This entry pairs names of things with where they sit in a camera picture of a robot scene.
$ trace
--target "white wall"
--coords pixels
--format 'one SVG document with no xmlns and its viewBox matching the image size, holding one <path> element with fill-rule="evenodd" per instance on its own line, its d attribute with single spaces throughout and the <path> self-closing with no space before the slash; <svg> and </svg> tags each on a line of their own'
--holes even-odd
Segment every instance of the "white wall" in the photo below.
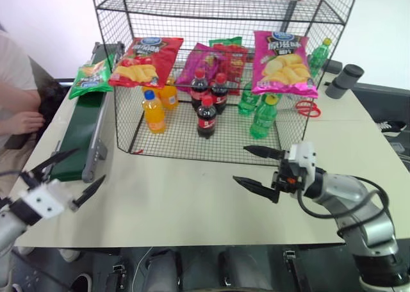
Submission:
<svg viewBox="0 0 410 292">
<path fill-rule="evenodd" d="M 410 90 L 410 0 L 357 0 L 334 58 L 362 83 Z M 74 77 L 101 41 L 92 0 L 0 0 L 0 22 L 54 77 Z"/>
<path fill-rule="evenodd" d="M 0 23 L 54 77 L 75 77 L 101 41 L 92 0 L 0 0 Z"/>
<path fill-rule="evenodd" d="M 333 58 L 362 67 L 361 83 L 410 90 L 410 0 L 356 0 Z"/>
</svg>

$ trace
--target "wire basket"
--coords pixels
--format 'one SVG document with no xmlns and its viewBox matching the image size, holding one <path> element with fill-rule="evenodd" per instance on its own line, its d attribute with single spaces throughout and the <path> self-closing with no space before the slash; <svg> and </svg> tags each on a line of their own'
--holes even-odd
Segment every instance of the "wire basket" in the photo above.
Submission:
<svg viewBox="0 0 410 292">
<path fill-rule="evenodd" d="M 172 75 L 178 77 L 196 43 L 208 45 L 211 39 L 242 36 L 242 45 L 252 52 L 253 32 L 257 30 L 307 36 L 308 54 L 328 37 L 332 40 L 331 58 L 354 1 L 94 0 L 94 5 L 104 44 L 122 42 L 129 47 L 134 37 L 184 38 L 172 69 Z M 240 88 L 251 77 L 252 64 L 248 63 Z M 271 133 L 263 140 L 255 140 L 249 134 L 252 117 L 240 116 L 237 108 L 240 97 L 230 96 L 227 108 L 218 116 L 215 134 L 205 140 L 198 137 L 197 117 L 189 95 L 179 92 L 179 99 L 176 110 L 166 111 L 166 132 L 151 134 L 144 121 L 141 88 L 115 88 L 118 148 L 145 156 L 276 165 L 274 160 L 245 152 L 243 146 L 258 144 L 288 149 L 303 139 L 308 122 L 308 118 L 294 109 L 300 97 L 284 95 L 277 105 Z"/>
</svg>

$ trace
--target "floor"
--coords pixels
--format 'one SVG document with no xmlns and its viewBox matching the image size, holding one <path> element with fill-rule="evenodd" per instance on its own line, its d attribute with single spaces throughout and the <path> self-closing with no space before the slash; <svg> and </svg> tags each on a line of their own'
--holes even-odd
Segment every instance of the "floor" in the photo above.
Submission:
<svg viewBox="0 0 410 292">
<path fill-rule="evenodd" d="M 403 258 L 408 260 L 410 240 L 400 241 L 399 245 Z M 322 245 L 319 248 L 258 245 L 243 248 L 256 260 L 259 269 L 272 283 L 275 291 L 298 291 L 283 256 L 288 249 L 295 250 L 298 263 L 301 263 L 298 266 L 303 267 L 312 291 L 359 291 L 358 274 L 344 245 Z M 20 284 L 24 292 L 62 292 L 67 290 L 67 286 L 78 274 L 86 272 L 93 277 L 94 292 L 106 291 L 107 276 L 112 272 L 112 266 L 120 261 L 125 262 L 128 273 L 126 289 L 123 291 L 132 291 L 135 266 L 147 249 L 123 248 L 120 249 L 119 255 L 87 251 L 83 252 L 77 261 L 66 263 L 57 249 L 36 248 L 23 258 L 24 261 L 13 255 L 13 281 Z M 154 248 L 151 252 L 163 249 Z M 185 291 L 219 287 L 217 261 L 219 253 L 223 252 L 225 247 L 179 247 L 173 250 L 181 254 Z M 54 280 L 44 275 L 44 272 L 53 276 Z M 141 291 L 146 272 L 147 269 L 142 263 L 135 280 L 135 292 Z"/>
</svg>

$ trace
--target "green soda bottle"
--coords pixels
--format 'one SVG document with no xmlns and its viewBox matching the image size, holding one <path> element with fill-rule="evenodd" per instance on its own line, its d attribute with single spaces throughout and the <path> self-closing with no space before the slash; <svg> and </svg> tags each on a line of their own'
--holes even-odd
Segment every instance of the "green soda bottle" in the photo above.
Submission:
<svg viewBox="0 0 410 292">
<path fill-rule="evenodd" d="M 250 135 L 253 138 L 260 139 L 268 136 L 277 115 L 277 101 L 279 101 L 278 96 L 269 94 L 266 96 L 265 101 L 257 108 L 254 123 L 250 127 Z"/>
<path fill-rule="evenodd" d="M 332 40 L 325 38 L 323 43 L 313 51 L 309 60 L 310 73 L 313 78 L 316 77 L 320 68 L 325 64 L 326 59 L 329 56 L 329 46 L 331 43 Z"/>
<path fill-rule="evenodd" d="M 245 90 L 242 92 L 241 102 L 238 104 L 240 115 L 249 116 L 256 108 L 260 95 L 255 95 L 251 92 L 252 82 L 245 85 Z"/>
</svg>

